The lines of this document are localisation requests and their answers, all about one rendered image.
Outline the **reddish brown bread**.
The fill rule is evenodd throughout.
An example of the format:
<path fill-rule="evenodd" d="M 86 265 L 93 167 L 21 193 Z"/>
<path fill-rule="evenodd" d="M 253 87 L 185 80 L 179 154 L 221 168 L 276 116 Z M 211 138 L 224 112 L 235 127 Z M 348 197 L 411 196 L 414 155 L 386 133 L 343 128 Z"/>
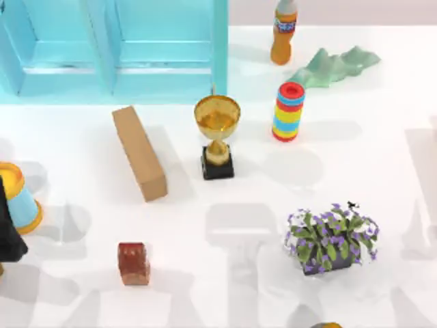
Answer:
<path fill-rule="evenodd" d="M 144 243 L 119 243 L 118 267 L 125 286 L 147 286 L 151 266 Z"/>

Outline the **stack of coloured rings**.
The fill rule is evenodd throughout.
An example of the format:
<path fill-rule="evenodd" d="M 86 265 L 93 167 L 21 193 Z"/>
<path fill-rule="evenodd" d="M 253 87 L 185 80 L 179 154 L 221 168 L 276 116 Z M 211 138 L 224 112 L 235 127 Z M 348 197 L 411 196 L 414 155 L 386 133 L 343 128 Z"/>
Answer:
<path fill-rule="evenodd" d="M 305 89 L 296 82 L 283 83 L 277 93 L 272 134 L 282 142 L 293 140 L 298 134 L 305 101 Z"/>

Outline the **purple flower plant pot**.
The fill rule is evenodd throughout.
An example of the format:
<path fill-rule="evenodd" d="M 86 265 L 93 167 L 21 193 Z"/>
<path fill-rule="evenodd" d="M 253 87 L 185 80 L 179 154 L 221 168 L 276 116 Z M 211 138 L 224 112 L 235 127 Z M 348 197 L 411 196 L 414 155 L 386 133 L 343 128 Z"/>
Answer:
<path fill-rule="evenodd" d="M 299 208 L 289 215 L 283 246 L 299 261 L 306 276 L 361 264 L 362 249 L 372 260 L 377 258 L 375 242 L 380 228 L 358 210 L 359 205 L 353 202 L 346 208 L 333 203 L 320 214 Z"/>

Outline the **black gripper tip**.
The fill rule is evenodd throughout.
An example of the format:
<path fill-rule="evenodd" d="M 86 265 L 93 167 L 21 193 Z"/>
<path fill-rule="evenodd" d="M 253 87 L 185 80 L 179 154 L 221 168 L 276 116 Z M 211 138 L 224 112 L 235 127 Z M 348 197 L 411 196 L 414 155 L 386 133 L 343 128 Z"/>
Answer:
<path fill-rule="evenodd" d="M 3 179 L 0 176 L 0 263 L 18 262 L 27 252 L 27 244 L 12 223 Z"/>

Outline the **gold trophy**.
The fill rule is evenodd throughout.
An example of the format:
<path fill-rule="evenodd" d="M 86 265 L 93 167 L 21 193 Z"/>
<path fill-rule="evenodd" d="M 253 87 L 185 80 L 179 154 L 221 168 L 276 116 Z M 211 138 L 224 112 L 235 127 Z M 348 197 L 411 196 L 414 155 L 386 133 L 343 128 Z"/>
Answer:
<path fill-rule="evenodd" d="M 206 96 L 195 105 L 194 116 L 200 132 L 211 141 L 203 147 L 201 155 L 203 178 L 233 178 L 231 150 L 225 139 L 231 136 L 238 125 L 239 104 L 228 96 Z"/>

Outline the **green crumpled cloth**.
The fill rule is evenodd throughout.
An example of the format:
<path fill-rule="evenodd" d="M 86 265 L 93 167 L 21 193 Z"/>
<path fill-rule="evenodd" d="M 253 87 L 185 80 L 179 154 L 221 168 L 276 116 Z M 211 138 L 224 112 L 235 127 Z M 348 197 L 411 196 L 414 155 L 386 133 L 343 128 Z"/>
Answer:
<path fill-rule="evenodd" d="M 287 82 L 298 83 L 305 89 L 328 88 L 345 78 L 361 75 L 380 61 L 378 55 L 359 46 L 338 55 L 330 55 L 325 48 L 320 48 L 310 62 L 299 68 Z"/>

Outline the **light blue rack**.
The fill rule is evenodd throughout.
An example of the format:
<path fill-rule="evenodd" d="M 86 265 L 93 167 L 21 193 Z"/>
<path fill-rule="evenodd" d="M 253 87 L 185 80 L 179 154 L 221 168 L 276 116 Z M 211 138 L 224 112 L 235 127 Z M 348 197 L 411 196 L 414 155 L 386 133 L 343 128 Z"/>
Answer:
<path fill-rule="evenodd" d="M 228 0 L 0 0 L 0 104 L 193 103 L 227 45 Z"/>

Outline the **blue and orange spool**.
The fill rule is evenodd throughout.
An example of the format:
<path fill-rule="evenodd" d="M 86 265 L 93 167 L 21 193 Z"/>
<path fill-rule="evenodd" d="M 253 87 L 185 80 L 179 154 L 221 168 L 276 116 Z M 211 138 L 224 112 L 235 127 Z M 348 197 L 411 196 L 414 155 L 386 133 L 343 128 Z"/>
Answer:
<path fill-rule="evenodd" d="M 0 161 L 5 196 L 12 223 L 21 235 L 33 232 L 41 223 L 43 210 L 25 185 L 25 177 L 13 163 Z"/>

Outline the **brown cardboard box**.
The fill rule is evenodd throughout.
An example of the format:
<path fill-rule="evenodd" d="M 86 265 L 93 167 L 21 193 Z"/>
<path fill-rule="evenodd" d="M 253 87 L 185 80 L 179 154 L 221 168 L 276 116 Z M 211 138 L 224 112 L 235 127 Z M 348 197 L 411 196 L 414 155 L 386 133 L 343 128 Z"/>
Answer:
<path fill-rule="evenodd" d="M 133 106 L 112 112 L 118 137 L 146 202 L 168 194 L 167 178 Z"/>

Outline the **orange bottle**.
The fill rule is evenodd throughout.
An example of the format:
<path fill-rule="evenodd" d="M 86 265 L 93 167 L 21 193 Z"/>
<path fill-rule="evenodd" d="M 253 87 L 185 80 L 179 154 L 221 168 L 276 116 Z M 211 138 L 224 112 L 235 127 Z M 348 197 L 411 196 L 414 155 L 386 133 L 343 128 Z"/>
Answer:
<path fill-rule="evenodd" d="M 291 39 L 297 22 L 295 0 L 279 0 L 274 17 L 273 42 L 270 58 L 277 65 L 285 65 L 291 58 Z"/>

